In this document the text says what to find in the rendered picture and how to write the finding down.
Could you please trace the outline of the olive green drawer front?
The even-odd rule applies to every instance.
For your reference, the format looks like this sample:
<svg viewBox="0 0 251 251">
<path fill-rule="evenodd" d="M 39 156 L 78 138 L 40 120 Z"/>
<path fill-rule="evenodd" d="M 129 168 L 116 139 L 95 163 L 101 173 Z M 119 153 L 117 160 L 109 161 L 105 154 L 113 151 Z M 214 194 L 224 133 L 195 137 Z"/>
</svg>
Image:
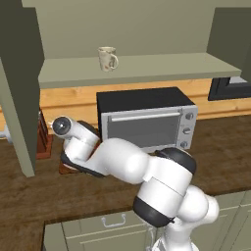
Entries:
<svg viewBox="0 0 251 251">
<path fill-rule="evenodd" d="M 121 229 L 129 226 L 145 226 L 145 223 L 138 218 L 133 211 L 119 212 L 115 214 L 125 214 L 126 223 L 124 226 L 105 228 L 101 222 L 104 216 L 97 216 L 92 218 L 85 218 L 62 223 L 64 234 L 66 237 L 81 236 L 83 234 L 90 234 L 94 232 L 102 232 L 106 230 Z"/>
</svg>

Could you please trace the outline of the olive green wall cabinet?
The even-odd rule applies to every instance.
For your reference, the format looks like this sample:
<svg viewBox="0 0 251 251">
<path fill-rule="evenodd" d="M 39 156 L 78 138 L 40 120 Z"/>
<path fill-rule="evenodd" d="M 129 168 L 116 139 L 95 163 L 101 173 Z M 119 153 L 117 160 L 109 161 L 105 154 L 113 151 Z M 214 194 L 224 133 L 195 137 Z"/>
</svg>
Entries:
<svg viewBox="0 0 251 251">
<path fill-rule="evenodd" d="M 22 0 L 36 11 L 41 88 L 238 76 L 207 52 L 215 10 L 251 0 Z M 98 48 L 119 66 L 100 68 Z"/>
</svg>

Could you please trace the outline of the pale grey kettle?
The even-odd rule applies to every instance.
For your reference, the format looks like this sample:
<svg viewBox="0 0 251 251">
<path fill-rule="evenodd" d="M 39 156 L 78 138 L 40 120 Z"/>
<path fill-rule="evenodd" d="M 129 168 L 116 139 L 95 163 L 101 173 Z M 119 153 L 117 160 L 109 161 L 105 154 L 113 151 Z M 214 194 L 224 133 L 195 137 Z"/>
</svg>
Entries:
<svg viewBox="0 0 251 251">
<path fill-rule="evenodd" d="M 13 141 L 12 141 L 12 137 L 11 137 L 11 134 L 9 132 L 9 129 L 8 129 L 8 126 L 7 125 L 4 125 L 4 130 L 3 131 L 0 131 L 0 138 L 6 138 L 7 141 L 12 144 Z"/>
</svg>

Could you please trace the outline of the beige patterned mug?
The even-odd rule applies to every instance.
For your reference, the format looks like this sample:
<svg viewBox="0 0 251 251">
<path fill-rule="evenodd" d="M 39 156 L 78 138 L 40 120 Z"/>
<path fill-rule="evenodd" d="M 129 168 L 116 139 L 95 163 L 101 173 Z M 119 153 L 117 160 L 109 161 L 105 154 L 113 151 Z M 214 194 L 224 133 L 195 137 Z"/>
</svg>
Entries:
<svg viewBox="0 0 251 251">
<path fill-rule="evenodd" d="M 103 72 L 111 72 L 119 66 L 119 59 L 116 56 L 114 47 L 99 47 L 98 57 L 100 68 Z"/>
</svg>

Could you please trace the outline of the brown wooden tray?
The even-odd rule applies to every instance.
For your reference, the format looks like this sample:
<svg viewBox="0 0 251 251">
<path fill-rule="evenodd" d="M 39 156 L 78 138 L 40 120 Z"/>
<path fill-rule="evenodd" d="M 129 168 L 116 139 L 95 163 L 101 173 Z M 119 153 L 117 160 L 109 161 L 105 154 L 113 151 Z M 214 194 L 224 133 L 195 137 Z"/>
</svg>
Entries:
<svg viewBox="0 0 251 251">
<path fill-rule="evenodd" d="M 68 167 L 64 165 L 63 163 L 59 164 L 59 173 L 61 175 L 66 175 L 66 174 L 77 174 L 78 170 L 72 167 Z"/>
</svg>

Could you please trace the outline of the silver black toaster oven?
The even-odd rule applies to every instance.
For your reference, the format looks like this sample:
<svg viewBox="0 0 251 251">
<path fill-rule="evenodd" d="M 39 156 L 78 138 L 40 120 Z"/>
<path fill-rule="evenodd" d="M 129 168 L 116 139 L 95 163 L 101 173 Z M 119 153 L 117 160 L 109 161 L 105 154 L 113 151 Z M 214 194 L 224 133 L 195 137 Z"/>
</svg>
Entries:
<svg viewBox="0 0 251 251">
<path fill-rule="evenodd" d="M 97 92 L 96 101 L 102 140 L 121 138 L 146 153 L 191 146 L 198 107 L 177 87 Z M 111 122 L 111 117 L 166 113 L 180 113 L 180 116 Z"/>
</svg>

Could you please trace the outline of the olive green cabinet door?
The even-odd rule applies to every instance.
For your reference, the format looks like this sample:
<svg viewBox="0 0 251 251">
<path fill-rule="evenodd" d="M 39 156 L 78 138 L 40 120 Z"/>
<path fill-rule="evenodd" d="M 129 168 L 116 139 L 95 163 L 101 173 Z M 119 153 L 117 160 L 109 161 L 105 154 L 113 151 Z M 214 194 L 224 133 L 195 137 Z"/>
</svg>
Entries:
<svg viewBox="0 0 251 251">
<path fill-rule="evenodd" d="M 251 82 L 251 7 L 217 8 L 207 52 L 241 70 Z"/>
<path fill-rule="evenodd" d="M 36 11 L 22 0 L 0 0 L 0 105 L 23 174 L 35 174 L 44 62 Z"/>
</svg>

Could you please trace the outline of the olive green base cupboards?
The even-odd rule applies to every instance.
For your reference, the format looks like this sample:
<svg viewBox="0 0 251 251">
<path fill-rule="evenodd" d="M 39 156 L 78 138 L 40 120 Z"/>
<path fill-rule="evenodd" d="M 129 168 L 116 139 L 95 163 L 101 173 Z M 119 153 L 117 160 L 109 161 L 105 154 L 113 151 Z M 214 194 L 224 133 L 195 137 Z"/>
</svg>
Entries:
<svg viewBox="0 0 251 251">
<path fill-rule="evenodd" d="M 199 251 L 251 251 L 251 190 L 216 197 L 219 217 L 191 234 Z M 74 217 L 48 224 L 44 229 L 42 251 L 150 251 L 164 230 L 152 226 L 129 226 L 66 237 L 63 222 L 92 218 Z"/>
</svg>

